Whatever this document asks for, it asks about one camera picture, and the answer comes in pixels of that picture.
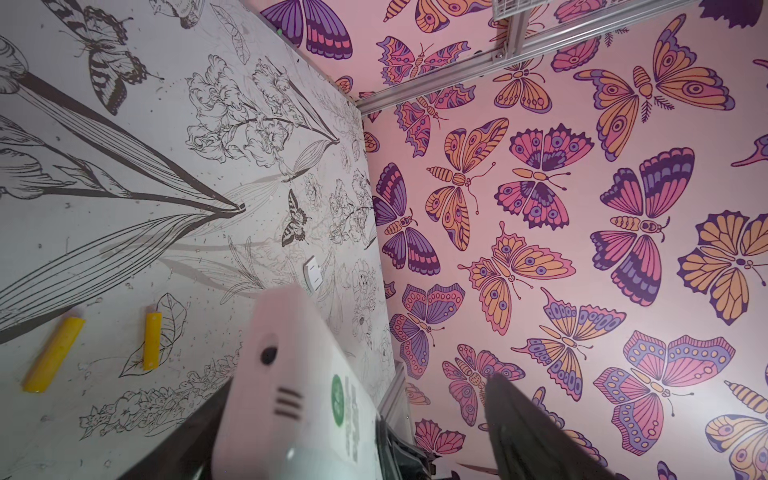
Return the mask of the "small white remote control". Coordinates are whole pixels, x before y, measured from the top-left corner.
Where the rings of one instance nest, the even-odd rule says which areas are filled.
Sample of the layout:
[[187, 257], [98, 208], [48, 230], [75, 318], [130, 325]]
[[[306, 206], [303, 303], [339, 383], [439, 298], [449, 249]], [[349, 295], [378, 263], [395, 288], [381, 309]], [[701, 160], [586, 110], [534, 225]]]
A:
[[261, 292], [212, 455], [215, 479], [380, 479], [378, 411], [297, 285]]

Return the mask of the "white battery cover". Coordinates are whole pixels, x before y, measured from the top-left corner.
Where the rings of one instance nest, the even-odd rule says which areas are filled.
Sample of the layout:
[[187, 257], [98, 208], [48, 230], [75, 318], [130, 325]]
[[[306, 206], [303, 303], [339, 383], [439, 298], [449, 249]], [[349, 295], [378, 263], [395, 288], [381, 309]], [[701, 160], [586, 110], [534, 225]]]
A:
[[311, 292], [317, 291], [323, 284], [323, 273], [316, 256], [307, 259], [303, 265], [305, 283]]

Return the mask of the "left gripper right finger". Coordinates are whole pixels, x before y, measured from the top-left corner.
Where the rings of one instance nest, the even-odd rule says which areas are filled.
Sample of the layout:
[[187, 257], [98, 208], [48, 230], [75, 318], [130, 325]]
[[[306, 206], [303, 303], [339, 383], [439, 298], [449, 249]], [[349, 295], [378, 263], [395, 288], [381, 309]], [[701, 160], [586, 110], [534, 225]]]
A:
[[500, 478], [614, 478], [503, 375], [495, 374], [488, 380], [485, 396], [485, 416]]

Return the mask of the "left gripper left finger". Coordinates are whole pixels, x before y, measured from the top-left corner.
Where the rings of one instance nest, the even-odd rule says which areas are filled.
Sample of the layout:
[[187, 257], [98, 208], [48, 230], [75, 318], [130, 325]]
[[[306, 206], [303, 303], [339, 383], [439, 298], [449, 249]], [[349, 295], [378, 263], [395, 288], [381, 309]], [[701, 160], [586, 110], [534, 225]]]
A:
[[119, 479], [212, 479], [212, 457], [232, 380]]

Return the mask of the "yellow battery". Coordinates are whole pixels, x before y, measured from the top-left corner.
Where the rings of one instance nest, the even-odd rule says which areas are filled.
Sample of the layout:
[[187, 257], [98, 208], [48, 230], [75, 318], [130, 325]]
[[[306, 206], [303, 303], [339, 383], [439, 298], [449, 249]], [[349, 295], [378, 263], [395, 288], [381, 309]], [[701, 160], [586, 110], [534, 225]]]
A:
[[68, 317], [60, 323], [28, 373], [24, 392], [43, 393], [49, 388], [85, 324], [78, 317]]
[[160, 312], [151, 312], [146, 315], [143, 348], [144, 371], [151, 371], [159, 366], [162, 338], [162, 320], [163, 316]]

